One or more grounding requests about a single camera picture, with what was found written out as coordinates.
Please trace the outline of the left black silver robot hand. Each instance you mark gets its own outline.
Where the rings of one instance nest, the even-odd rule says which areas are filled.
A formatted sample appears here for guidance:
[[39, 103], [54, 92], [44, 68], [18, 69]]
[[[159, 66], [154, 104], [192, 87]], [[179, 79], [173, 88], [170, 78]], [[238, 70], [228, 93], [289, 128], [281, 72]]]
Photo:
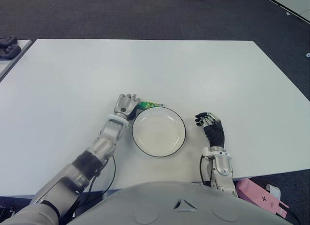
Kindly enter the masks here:
[[120, 94], [114, 107], [114, 114], [128, 121], [135, 119], [141, 99], [136, 94]]

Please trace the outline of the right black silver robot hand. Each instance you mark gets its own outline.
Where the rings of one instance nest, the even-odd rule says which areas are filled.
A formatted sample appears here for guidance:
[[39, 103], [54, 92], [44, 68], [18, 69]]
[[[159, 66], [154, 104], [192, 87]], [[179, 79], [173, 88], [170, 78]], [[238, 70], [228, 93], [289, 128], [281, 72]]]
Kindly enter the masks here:
[[195, 115], [197, 126], [201, 126], [209, 140], [210, 147], [219, 146], [224, 148], [225, 134], [221, 120], [211, 112], [202, 112]]

